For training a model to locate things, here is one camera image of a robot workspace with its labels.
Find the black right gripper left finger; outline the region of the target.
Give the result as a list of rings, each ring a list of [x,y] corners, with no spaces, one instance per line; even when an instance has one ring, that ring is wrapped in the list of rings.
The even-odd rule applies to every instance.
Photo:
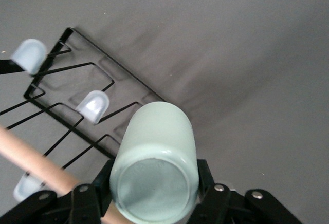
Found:
[[[78,185],[64,196],[49,190],[32,194],[0,217],[0,224],[101,224],[112,201],[113,165],[108,160],[91,184]]]

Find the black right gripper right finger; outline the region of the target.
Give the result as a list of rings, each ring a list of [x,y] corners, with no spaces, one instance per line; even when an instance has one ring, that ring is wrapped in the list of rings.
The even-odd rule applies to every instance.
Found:
[[[187,224],[302,224],[271,193],[248,190],[245,195],[216,183],[207,161],[197,160],[199,198]]]

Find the black wire cup holder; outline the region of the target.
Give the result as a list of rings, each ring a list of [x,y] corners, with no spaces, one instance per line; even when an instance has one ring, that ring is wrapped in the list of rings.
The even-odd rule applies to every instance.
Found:
[[[45,61],[34,74],[24,93],[24,103],[38,108],[65,129],[50,146],[55,151],[67,138],[79,137],[97,158],[114,159],[129,119],[141,106],[160,101],[161,96],[99,48],[75,28],[66,28]],[[76,110],[93,90],[103,91],[110,100],[107,111],[97,123]],[[19,139],[9,128],[0,129],[0,154],[37,177],[58,193],[68,193],[78,180],[65,172],[81,160],[83,151],[68,163],[57,165]]]

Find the pale green plastic cup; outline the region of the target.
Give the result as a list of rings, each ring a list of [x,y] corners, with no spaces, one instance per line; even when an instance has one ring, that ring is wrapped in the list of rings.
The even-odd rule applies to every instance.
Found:
[[[110,189],[118,211],[134,224],[175,224],[195,204],[196,146],[186,114],[152,102],[132,116],[116,156]]]

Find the dark grey table cover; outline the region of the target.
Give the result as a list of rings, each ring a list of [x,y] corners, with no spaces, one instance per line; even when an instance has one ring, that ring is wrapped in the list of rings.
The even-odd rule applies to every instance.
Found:
[[[67,26],[187,112],[216,181],[329,224],[329,0],[0,0],[0,59]]]

